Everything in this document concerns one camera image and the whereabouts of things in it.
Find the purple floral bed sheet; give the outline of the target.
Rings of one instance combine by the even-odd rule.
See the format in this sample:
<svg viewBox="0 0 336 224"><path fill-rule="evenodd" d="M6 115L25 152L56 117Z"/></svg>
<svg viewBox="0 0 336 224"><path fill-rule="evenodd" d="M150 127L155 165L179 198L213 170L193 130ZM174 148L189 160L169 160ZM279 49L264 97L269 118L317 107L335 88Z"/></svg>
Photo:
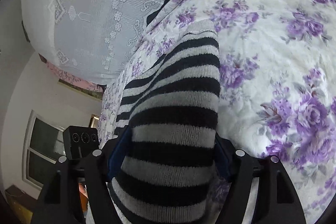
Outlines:
<svg viewBox="0 0 336 224"><path fill-rule="evenodd" d="M315 223L335 195L335 0L175 0L103 103L106 142L126 84L171 44L182 19L213 21L220 46L219 133L280 156Z"/></svg>

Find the pink floral cloth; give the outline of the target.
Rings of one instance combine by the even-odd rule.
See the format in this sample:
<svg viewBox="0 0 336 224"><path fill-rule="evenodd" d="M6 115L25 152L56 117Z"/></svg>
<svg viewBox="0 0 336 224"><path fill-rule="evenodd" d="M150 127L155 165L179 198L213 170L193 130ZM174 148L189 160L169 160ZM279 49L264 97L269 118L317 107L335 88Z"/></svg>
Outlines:
<svg viewBox="0 0 336 224"><path fill-rule="evenodd" d="M48 67L48 69L60 80L64 81L67 84L70 84L76 88L81 88L90 92L99 92L103 93L106 90L105 85L98 85L92 82L83 80L79 77L76 77L50 63L46 58L41 54L39 57L43 63Z"/></svg>

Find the black white striped sweater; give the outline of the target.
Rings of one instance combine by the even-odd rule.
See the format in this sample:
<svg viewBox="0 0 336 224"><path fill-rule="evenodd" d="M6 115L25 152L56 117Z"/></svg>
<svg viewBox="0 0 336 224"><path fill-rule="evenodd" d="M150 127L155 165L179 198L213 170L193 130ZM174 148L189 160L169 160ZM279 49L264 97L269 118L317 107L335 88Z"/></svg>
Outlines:
<svg viewBox="0 0 336 224"><path fill-rule="evenodd" d="M131 140L110 195L122 223L203 223L214 172L219 45L210 20L123 90L116 132Z"/></svg>

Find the window with white frame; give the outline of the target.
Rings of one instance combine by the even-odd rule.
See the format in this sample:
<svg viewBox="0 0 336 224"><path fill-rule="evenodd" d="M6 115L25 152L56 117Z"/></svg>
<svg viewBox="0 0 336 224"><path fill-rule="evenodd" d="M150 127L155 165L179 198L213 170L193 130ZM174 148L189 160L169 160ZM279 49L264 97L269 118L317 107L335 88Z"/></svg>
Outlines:
<svg viewBox="0 0 336 224"><path fill-rule="evenodd" d="M22 153L24 182L38 190L47 182L57 159L66 154L63 131L34 110L30 112Z"/></svg>

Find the white lace cover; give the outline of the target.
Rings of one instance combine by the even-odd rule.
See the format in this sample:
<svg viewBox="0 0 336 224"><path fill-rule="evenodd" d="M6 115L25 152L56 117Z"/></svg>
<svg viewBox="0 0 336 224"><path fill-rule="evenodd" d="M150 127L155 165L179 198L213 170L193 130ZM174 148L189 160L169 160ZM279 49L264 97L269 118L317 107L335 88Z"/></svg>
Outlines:
<svg viewBox="0 0 336 224"><path fill-rule="evenodd" d="M123 70L164 0L21 0L33 49L53 65L107 85Z"/></svg>

